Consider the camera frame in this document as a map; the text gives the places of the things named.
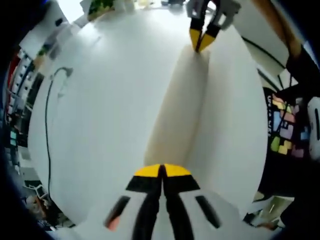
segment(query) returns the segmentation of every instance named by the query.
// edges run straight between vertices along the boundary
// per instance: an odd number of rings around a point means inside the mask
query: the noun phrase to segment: white table
[[[190,44],[183,12],[144,10],[105,15],[68,41],[43,81],[29,127],[28,148],[48,186],[45,102],[48,105],[51,196],[76,224],[95,201],[122,192],[143,166],[144,152],[182,48]],[[267,150],[267,110],[261,83],[234,27],[212,45],[210,79],[188,168],[243,214],[258,189]]]

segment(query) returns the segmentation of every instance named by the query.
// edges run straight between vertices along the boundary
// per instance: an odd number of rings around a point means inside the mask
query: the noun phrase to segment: black slot
[[[110,223],[119,217],[122,212],[124,211],[126,205],[128,204],[130,197],[128,196],[121,196],[119,200],[116,202],[114,208],[109,213],[107,219],[105,220],[104,225],[108,228]]]
[[[316,138],[319,141],[320,140],[320,127],[319,127],[319,113],[318,113],[317,108],[314,110],[314,115],[315,115],[315,126],[316,126]]]
[[[220,228],[221,223],[219,221],[218,215],[214,208],[210,205],[208,200],[204,196],[196,196],[196,201],[198,202],[201,210],[203,211],[206,219],[216,228]]]

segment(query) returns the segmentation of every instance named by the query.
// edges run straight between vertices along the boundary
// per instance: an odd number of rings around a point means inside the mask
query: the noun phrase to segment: desk
[[[109,196],[122,193],[143,166],[176,61],[190,44],[189,25],[185,12],[165,9],[106,14],[67,42],[53,62],[33,106],[28,148],[46,187],[49,75],[59,67],[73,68],[70,78],[61,71],[52,85],[48,138],[51,196],[75,224],[97,199],[110,205]],[[210,89],[188,168],[204,189],[217,190],[243,213],[266,157],[264,93],[234,27],[218,36],[211,54]]]

